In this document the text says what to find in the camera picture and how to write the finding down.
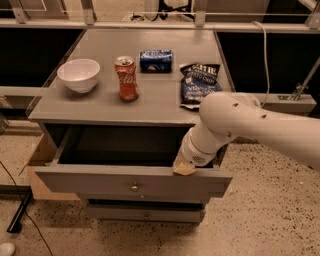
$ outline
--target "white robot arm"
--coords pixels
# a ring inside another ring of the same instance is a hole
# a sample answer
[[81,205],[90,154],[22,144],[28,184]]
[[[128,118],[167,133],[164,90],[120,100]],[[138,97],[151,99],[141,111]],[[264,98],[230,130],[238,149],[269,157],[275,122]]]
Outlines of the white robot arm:
[[320,120],[261,109],[256,97],[215,92],[203,99],[200,121],[185,135],[174,172],[188,175],[207,165],[237,137],[257,140],[313,169],[320,170]]

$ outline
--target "drawer handle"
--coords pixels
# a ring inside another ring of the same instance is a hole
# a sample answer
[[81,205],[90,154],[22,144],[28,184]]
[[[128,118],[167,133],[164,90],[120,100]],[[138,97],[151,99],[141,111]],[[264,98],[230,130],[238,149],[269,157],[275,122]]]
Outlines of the drawer handle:
[[131,188],[130,188],[130,190],[131,190],[132,192],[138,192],[139,189],[140,189],[140,188],[138,187],[137,182],[134,182],[134,183],[132,184]]

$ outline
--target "white bowl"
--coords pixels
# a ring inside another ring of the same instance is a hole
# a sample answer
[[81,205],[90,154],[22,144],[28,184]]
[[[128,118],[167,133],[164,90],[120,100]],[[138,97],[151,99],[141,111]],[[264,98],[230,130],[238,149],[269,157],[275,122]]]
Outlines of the white bowl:
[[58,69],[58,77],[69,89],[78,93],[91,91],[98,83],[100,65],[90,59],[76,59]]

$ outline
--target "table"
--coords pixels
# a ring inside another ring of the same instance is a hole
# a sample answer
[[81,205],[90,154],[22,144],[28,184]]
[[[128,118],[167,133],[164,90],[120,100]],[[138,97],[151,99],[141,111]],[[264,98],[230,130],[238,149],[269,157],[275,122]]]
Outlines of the table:
[[[138,55],[171,49],[173,71],[145,74]],[[117,56],[136,60],[140,97],[123,103],[114,71]],[[180,64],[221,64],[218,81],[230,85],[215,34],[209,30],[86,31],[68,59],[91,58],[102,72],[88,94],[77,94],[58,78],[44,88],[29,119],[57,147],[49,167],[36,174],[54,192],[87,200],[91,216],[107,219],[201,222],[211,197],[225,193],[232,175],[212,164],[194,175],[172,172],[181,140],[199,119],[180,104]]]

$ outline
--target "soda can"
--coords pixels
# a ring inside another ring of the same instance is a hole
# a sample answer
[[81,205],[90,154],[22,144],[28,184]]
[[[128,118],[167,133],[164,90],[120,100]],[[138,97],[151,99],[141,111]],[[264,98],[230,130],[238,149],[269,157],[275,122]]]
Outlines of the soda can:
[[136,65],[131,56],[117,57],[115,62],[115,70],[119,77],[120,99],[124,102],[134,101],[139,97],[136,82]]

